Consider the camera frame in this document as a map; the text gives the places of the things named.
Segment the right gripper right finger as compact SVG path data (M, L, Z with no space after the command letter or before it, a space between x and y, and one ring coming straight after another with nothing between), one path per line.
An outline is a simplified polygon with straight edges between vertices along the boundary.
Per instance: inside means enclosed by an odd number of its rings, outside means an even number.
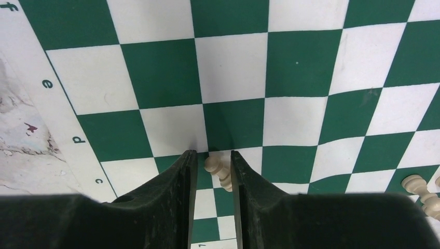
M230 154L238 248L439 248L421 208L393 193L290 195Z

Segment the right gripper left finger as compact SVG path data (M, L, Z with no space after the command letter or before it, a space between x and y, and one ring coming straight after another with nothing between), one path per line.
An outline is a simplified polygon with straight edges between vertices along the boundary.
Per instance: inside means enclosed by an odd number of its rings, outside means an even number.
M190 248L198 157L115 199L81 194L1 197L1 248Z

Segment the light king chess piece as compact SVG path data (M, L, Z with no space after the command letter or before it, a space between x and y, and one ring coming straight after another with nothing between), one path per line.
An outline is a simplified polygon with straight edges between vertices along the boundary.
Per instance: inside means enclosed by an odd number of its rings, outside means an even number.
M439 220L439 197L436 193L428 191L427 182L417 174L404 178L402 187L409 193L418 195L423 203L422 210L435 220Z

